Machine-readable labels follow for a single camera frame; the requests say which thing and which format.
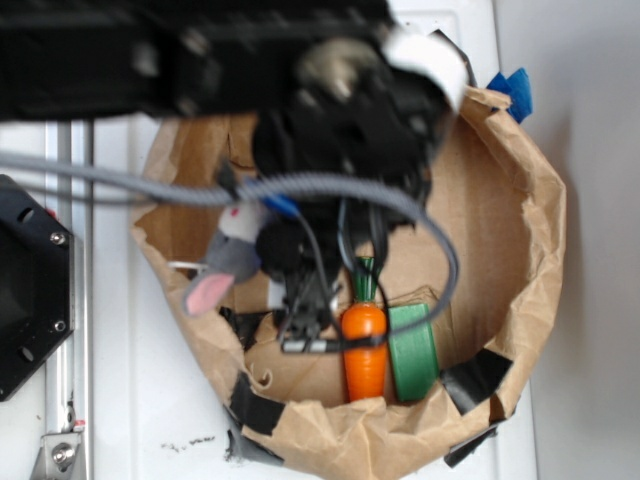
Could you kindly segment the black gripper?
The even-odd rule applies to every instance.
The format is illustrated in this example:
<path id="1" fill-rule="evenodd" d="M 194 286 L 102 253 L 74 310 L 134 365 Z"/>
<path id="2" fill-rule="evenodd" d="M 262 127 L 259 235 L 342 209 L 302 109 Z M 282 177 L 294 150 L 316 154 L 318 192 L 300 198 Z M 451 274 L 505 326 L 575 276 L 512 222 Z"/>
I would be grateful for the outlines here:
<path id="1" fill-rule="evenodd" d="M 272 105 L 254 136 L 259 172 L 379 181 L 423 203 L 430 164 L 450 126 L 450 46 L 393 29 L 299 29 L 263 39 Z"/>

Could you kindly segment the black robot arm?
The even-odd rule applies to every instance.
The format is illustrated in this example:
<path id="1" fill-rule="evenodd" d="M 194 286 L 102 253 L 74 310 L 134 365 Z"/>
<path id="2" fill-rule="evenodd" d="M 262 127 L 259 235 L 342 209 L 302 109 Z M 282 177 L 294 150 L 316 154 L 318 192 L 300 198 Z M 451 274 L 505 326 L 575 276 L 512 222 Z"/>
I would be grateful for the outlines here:
<path id="1" fill-rule="evenodd" d="M 435 137 L 418 132 L 401 110 L 411 95 L 435 123 L 444 100 L 426 77 L 403 73 L 382 53 L 393 21 L 384 1 L 5 1 L 1 5 L 1 118 L 67 121 L 143 113 L 197 118 L 256 111 L 294 114 L 298 134 L 328 118 L 361 122 L 395 147 L 389 156 L 363 147 L 365 171 L 342 174 L 335 161 L 281 161 L 264 179 L 231 188 L 169 187 L 94 169 L 88 180 L 194 207 L 347 198 L 431 228 L 422 210 L 427 184 L 403 187 L 425 163 Z M 353 40 L 374 53 L 380 79 L 369 93 L 339 105 L 319 87 L 314 103 L 295 71 L 314 47 Z"/>

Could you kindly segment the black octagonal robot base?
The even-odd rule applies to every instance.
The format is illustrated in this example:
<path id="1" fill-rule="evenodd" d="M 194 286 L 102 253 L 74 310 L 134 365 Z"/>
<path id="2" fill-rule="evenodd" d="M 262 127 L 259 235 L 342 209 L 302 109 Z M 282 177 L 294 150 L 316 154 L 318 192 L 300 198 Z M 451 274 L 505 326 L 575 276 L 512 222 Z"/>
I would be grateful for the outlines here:
<path id="1" fill-rule="evenodd" d="M 67 335 L 69 232 L 11 177 L 1 176 L 1 400 L 10 400 Z"/>

